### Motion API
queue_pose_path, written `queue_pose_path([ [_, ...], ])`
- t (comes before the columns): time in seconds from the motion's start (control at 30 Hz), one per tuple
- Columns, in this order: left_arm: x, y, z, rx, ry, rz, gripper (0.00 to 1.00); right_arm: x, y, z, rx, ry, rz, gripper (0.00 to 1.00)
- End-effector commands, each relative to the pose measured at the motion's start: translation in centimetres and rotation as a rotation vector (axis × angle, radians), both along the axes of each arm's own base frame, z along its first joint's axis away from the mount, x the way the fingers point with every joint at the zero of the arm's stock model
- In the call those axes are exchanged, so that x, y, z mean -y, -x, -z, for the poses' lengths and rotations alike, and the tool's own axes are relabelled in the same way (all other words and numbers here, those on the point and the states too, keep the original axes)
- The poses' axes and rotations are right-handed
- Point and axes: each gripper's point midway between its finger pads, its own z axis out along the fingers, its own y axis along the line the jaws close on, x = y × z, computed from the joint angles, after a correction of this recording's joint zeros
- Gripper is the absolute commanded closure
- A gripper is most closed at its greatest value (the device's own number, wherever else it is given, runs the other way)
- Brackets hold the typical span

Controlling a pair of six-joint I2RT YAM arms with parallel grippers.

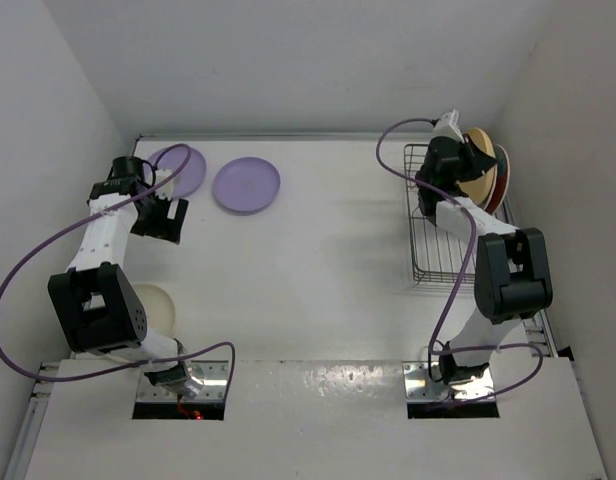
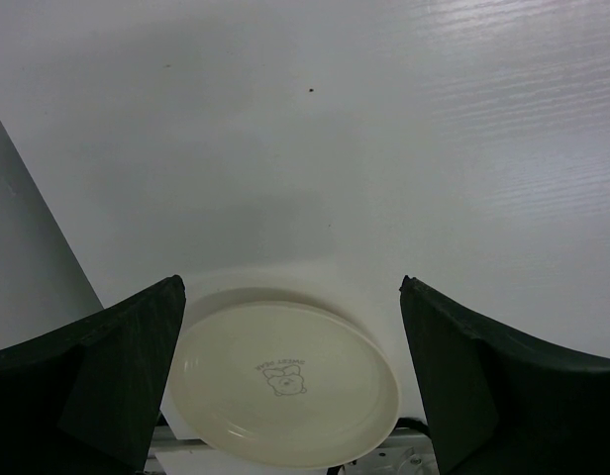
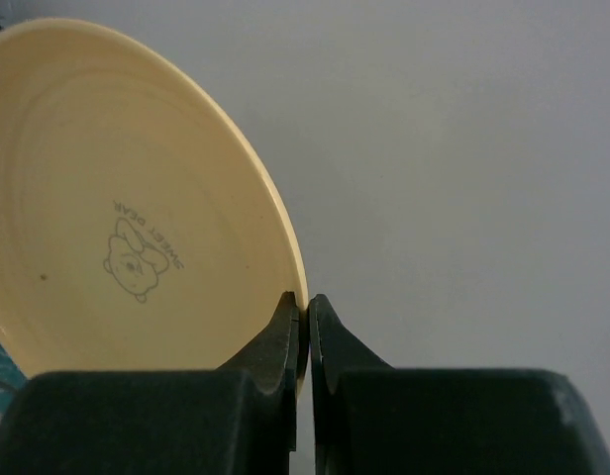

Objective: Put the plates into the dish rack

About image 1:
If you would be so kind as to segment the yellow plate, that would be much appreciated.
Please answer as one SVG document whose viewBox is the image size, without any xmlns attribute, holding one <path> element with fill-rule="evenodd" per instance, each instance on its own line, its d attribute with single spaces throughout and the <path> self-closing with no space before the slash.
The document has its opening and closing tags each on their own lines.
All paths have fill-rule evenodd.
<svg viewBox="0 0 616 480">
<path fill-rule="evenodd" d="M 482 152 L 491 158 L 495 158 L 493 143 L 484 130 L 473 127 L 466 131 L 466 135 Z M 475 204 L 487 204 L 492 196 L 496 174 L 497 166 L 494 165 L 479 178 L 472 181 L 459 182 L 458 186 Z"/>
</svg>

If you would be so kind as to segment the purple plate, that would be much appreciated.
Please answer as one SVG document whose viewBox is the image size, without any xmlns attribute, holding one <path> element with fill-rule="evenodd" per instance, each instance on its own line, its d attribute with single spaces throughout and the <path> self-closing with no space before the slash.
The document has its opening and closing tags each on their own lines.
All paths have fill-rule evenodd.
<svg viewBox="0 0 616 480">
<path fill-rule="evenodd" d="M 171 150 L 158 162 L 158 169 L 174 172 L 184 162 L 186 155 L 186 149 Z M 198 150 L 190 148 L 190 158 L 185 168 L 172 182 L 159 189 L 156 194 L 160 198 L 165 198 L 165 194 L 170 192 L 172 199 L 186 198 L 203 184 L 206 172 L 205 157 Z"/>
<path fill-rule="evenodd" d="M 270 206 L 280 188 L 281 175 L 271 162 L 259 157 L 241 157 L 217 172 L 212 193 L 223 209 L 250 215 Z"/>
</svg>

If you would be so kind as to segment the cream white plate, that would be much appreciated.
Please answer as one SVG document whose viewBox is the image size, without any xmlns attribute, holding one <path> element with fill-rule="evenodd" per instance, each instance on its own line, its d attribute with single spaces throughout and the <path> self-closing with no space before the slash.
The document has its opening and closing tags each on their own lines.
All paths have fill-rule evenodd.
<svg viewBox="0 0 616 480">
<path fill-rule="evenodd" d="M 154 284 L 133 283 L 132 287 L 144 307 L 148 325 L 161 335 L 173 338 L 176 309 L 171 296 Z"/>
</svg>

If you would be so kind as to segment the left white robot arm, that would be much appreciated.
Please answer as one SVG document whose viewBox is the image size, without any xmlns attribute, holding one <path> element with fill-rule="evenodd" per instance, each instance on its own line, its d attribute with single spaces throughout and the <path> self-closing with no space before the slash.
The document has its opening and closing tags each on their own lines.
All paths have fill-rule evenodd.
<svg viewBox="0 0 616 480">
<path fill-rule="evenodd" d="M 131 235 L 179 243 L 188 203 L 174 198 L 173 174 L 137 157 L 114 159 L 92 187 L 79 250 L 65 272 L 50 277 L 48 291 L 73 352 L 137 362 L 152 385 L 184 397 L 193 391 L 184 347 L 150 327 L 123 272 Z"/>
</svg>

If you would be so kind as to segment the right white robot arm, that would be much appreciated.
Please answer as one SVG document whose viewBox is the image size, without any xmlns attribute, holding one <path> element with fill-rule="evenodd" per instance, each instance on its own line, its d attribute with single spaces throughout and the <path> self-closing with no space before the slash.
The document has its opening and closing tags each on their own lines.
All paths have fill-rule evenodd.
<svg viewBox="0 0 616 480">
<path fill-rule="evenodd" d="M 469 137 L 436 136 L 415 175 L 421 213 L 464 242 L 468 257 L 462 265 L 475 267 L 475 310 L 437 354 L 444 384 L 480 376 L 516 325 L 553 300 L 543 233 L 496 219 L 460 188 L 495 164 Z"/>
</svg>

